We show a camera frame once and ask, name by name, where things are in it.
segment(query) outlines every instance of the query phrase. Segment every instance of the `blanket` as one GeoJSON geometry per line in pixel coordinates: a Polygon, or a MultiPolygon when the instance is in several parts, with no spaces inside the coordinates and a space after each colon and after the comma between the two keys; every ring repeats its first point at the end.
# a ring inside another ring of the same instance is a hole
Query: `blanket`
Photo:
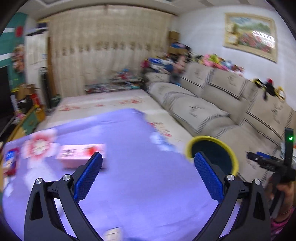
{"type": "MultiPolygon", "coordinates": [[[[42,130],[9,142],[4,152],[19,148],[16,175],[3,197],[5,219],[24,240],[28,198],[36,178],[55,181],[74,170],[55,158],[61,145],[107,147],[107,169],[95,179],[79,205],[99,235],[121,227],[124,240],[191,241],[206,224],[218,202],[208,193],[194,165],[176,152],[142,112],[122,109],[42,130]]],[[[75,236],[62,207],[63,225],[75,236]]],[[[222,235],[239,209],[236,205],[222,235]]]]}

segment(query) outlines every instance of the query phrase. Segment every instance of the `sofa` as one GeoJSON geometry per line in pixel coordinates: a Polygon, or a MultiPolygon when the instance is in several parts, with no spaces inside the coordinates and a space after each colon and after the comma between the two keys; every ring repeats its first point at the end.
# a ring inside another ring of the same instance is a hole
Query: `sofa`
{"type": "Polygon", "coordinates": [[[295,111],[276,97],[231,72],[189,63],[180,86],[169,76],[147,73],[146,90],[192,136],[215,137],[230,146],[239,161],[238,176],[267,183],[271,172],[246,158],[246,152],[279,157],[284,128],[295,128],[295,111]]]}

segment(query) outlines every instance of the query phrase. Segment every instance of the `pink box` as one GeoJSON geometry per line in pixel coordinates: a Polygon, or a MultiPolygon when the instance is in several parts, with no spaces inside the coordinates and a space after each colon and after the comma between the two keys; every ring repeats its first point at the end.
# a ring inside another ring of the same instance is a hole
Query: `pink box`
{"type": "Polygon", "coordinates": [[[101,153],[103,157],[102,168],[106,168],[106,144],[61,146],[56,159],[61,161],[64,168],[76,169],[87,163],[95,151],[101,153]]]}

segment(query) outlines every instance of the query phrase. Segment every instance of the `sofa backrest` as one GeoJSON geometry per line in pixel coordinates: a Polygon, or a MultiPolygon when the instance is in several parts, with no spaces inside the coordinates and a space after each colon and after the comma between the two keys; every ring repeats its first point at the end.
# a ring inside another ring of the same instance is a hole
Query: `sofa backrest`
{"type": "Polygon", "coordinates": [[[168,74],[150,72],[150,73],[146,73],[145,77],[147,78],[150,84],[153,82],[169,82],[170,76],[168,74]]]}
{"type": "Polygon", "coordinates": [[[213,68],[197,62],[191,62],[187,65],[185,73],[181,76],[180,85],[197,97],[200,97],[213,72],[213,68]]]}
{"type": "Polygon", "coordinates": [[[276,144],[284,139],[285,127],[296,127],[296,112],[279,98],[267,94],[257,88],[243,118],[259,133],[276,144]]]}
{"type": "Polygon", "coordinates": [[[228,112],[239,123],[250,102],[256,85],[237,74],[215,69],[201,98],[228,112]]]}

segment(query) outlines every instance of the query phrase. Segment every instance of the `landscape painting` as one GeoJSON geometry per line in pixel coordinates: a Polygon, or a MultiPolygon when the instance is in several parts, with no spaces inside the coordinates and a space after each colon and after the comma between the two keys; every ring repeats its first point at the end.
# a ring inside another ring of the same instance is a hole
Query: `landscape painting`
{"type": "Polygon", "coordinates": [[[274,20],[258,15],[226,13],[224,46],[277,62],[274,20]]]}

